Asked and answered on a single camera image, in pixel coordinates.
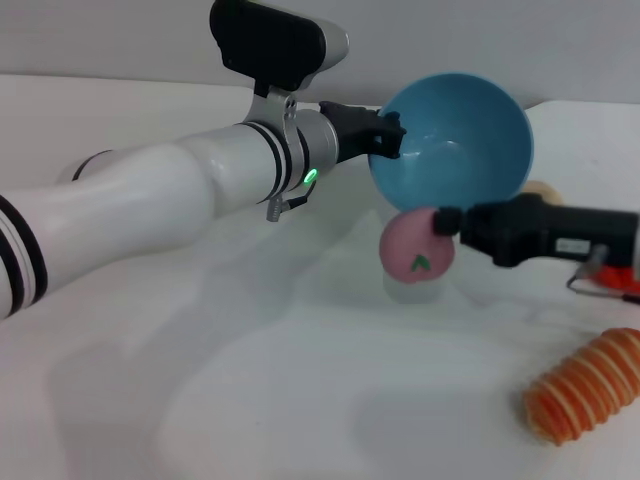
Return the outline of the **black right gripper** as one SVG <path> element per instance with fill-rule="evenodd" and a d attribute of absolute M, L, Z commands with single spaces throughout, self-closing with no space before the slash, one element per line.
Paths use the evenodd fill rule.
<path fill-rule="evenodd" d="M 634 212 L 559 206 L 537 194 L 477 205 L 464 216 L 444 207 L 433 215 L 433 232 L 456 236 L 462 244 L 513 268 L 534 258 L 585 262 L 597 246 L 606 248 L 603 263 L 634 267 L 639 261 L 639 215 Z"/>

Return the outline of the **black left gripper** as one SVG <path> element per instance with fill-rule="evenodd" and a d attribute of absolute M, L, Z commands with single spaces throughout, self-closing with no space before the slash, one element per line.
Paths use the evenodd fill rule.
<path fill-rule="evenodd" d="M 400 156 L 406 129 L 398 112 L 378 116 L 376 110 L 322 101 L 320 113 L 333 126 L 338 141 L 337 162 L 342 163 L 360 155 L 378 155 L 388 159 Z"/>

